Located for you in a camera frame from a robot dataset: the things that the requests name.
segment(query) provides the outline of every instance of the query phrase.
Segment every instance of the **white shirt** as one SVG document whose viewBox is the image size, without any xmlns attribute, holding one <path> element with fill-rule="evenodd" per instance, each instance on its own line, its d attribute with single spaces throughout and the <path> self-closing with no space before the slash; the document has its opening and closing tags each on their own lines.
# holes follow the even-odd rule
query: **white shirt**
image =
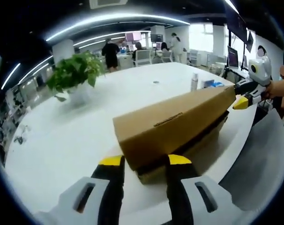
<svg viewBox="0 0 284 225">
<path fill-rule="evenodd" d="M 175 54 L 181 54 L 183 52 L 183 45 L 176 37 L 173 37 L 171 40 L 172 51 Z"/>
</svg>

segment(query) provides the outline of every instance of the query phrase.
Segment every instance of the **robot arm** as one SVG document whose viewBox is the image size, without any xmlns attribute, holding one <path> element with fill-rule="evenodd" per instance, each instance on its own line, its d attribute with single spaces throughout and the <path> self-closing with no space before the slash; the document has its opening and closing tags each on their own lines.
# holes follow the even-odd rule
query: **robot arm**
<svg viewBox="0 0 284 225">
<path fill-rule="evenodd" d="M 246 109 L 262 101 L 262 94 L 271 80 L 271 62 L 267 56 L 261 59 L 249 60 L 249 78 L 235 85 L 236 94 L 243 95 L 233 106 L 234 109 Z"/>
</svg>

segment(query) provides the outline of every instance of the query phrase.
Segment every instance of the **computer monitor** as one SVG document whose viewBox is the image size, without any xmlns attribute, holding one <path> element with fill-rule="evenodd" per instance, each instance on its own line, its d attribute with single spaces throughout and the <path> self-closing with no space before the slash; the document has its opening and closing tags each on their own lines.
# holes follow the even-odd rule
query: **computer monitor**
<svg viewBox="0 0 284 225">
<path fill-rule="evenodd" d="M 224 6 L 228 30 L 233 32 L 238 38 L 247 44 L 246 23 L 235 10 L 228 6 L 226 2 L 224 3 Z"/>
<path fill-rule="evenodd" d="M 247 61 L 247 57 L 244 55 L 243 56 L 243 60 L 244 60 L 244 65 L 243 65 L 243 67 L 244 68 L 248 68 L 248 61 Z"/>
<path fill-rule="evenodd" d="M 130 51 L 134 51 L 134 45 L 129 45 L 128 47 Z"/>
<path fill-rule="evenodd" d="M 246 49 L 251 52 L 251 49 L 253 47 L 253 36 L 251 34 L 251 32 L 249 32 L 249 36 L 248 36 L 248 40 L 247 40 L 247 44 L 246 44 Z"/>
<path fill-rule="evenodd" d="M 229 61 L 229 66 L 230 67 L 239 67 L 239 63 L 238 63 L 238 52 L 236 49 L 233 49 L 229 46 L 227 46 L 228 48 L 228 61 Z"/>
<path fill-rule="evenodd" d="M 163 42 L 162 34 L 151 34 L 150 38 L 151 38 L 151 42 Z"/>
</svg>

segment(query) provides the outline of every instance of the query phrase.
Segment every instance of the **round white table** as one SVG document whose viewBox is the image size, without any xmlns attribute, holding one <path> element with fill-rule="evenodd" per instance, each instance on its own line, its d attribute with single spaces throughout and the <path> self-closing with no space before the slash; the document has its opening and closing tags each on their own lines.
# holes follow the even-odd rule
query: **round white table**
<svg viewBox="0 0 284 225">
<path fill-rule="evenodd" d="M 119 155 L 112 118 L 190 91 L 193 72 L 199 80 L 231 82 L 180 63 L 134 67 L 101 76 L 91 90 L 91 102 L 71 108 L 51 98 L 28 113 L 27 141 L 12 142 L 6 160 L 11 184 L 31 213 L 49 211 L 59 195 L 80 178 L 90 177 L 98 162 Z M 193 163 L 203 174 L 220 182 L 234 164 L 250 132 L 256 105 L 234 111 L 218 140 L 199 151 Z M 125 165 L 120 224 L 162 224 L 171 220 L 164 182 L 142 185 Z"/>
</svg>

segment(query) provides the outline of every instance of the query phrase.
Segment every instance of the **screen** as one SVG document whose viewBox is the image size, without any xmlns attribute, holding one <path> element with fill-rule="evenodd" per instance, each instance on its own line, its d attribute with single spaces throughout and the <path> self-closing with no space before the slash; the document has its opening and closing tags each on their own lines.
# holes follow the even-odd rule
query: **screen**
<svg viewBox="0 0 284 225">
<path fill-rule="evenodd" d="M 227 46 L 228 48 L 228 60 L 230 67 L 239 67 L 238 64 L 238 52 L 237 50 Z"/>
<path fill-rule="evenodd" d="M 151 42 L 163 42 L 162 34 L 151 34 L 150 38 L 151 38 Z"/>
<path fill-rule="evenodd" d="M 253 47 L 253 36 L 251 35 L 251 32 L 249 32 L 246 48 L 249 52 L 251 52 L 252 47 Z"/>
<path fill-rule="evenodd" d="M 247 57 L 245 55 L 243 56 L 243 60 L 244 60 L 244 65 L 243 66 L 245 68 L 248 68 L 248 61 L 247 61 Z"/>
<path fill-rule="evenodd" d="M 242 17 L 236 13 L 227 3 L 224 3 L 225 13 L 227 19 L 227 28 L 247 44 L 247 30 L 246 23 Z"/>
<path fill-rule="evenodd" d="M 141 32 L 133 32 L 125 34 L 126 41 L 139 41 L 142 39 Z"/>
</svg>

